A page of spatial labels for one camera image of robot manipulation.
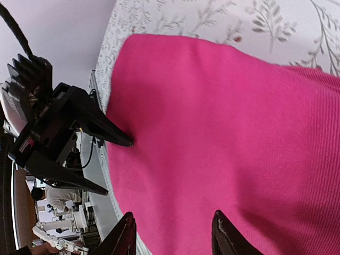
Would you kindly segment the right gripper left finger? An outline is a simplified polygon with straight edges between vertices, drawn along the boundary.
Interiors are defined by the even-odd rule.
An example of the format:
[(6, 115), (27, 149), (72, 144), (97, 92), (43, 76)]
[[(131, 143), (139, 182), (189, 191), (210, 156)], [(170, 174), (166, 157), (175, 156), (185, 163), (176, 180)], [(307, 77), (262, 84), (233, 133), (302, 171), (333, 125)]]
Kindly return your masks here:
[(137, 225), (127, 212), (90, 255), (136, 255)]

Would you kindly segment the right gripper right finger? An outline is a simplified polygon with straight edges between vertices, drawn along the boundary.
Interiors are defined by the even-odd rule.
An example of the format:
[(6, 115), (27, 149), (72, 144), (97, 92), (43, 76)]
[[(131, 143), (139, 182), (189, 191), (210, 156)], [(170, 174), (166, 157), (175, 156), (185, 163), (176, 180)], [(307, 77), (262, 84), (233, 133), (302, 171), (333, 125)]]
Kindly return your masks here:
[(212, 220), (211, 246), (214, 255), (262, 255), (221, 210), (216, 210)]

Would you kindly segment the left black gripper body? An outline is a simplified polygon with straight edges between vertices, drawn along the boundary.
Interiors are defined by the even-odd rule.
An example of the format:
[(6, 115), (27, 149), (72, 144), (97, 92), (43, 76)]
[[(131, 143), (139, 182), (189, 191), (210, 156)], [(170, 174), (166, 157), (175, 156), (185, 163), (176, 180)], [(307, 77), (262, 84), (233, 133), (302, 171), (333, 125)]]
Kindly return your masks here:
[(18, 165), (26, 165), (33, 155), (39, 162), (63, 164), (75, 144), (81, 108), (87, 99), (84, 89), (60, 83), (38, 118), (23, 128), (8, 157)]

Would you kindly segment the pink garment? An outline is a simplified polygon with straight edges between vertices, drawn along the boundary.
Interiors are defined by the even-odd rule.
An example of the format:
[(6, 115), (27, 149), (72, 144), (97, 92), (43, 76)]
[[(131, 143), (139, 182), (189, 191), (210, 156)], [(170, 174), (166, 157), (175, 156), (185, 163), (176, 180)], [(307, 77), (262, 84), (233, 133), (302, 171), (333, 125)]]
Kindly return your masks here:
[(211, 254), (217, 210), (263, 254), (339, 254), (339, 78), (134, 34), (107, 117), (134, 139), (109, 170), (152, 254)]

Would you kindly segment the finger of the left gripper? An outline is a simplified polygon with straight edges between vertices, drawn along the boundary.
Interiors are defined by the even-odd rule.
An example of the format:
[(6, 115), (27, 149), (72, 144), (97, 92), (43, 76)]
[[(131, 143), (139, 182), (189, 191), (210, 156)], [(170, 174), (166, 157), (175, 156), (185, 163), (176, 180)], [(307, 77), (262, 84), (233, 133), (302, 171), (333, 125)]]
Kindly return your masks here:
[(73, 173), (56, 162), (34, 151), (25, 164), (25, 170), (49, 186), (57, 189), (79, 189), (106, 196), (108, 190)]
[(70, 111), (85, 133), (119, 146), (133, 146), (133, 140), (108, 119), (85, 90), (72, 92)]

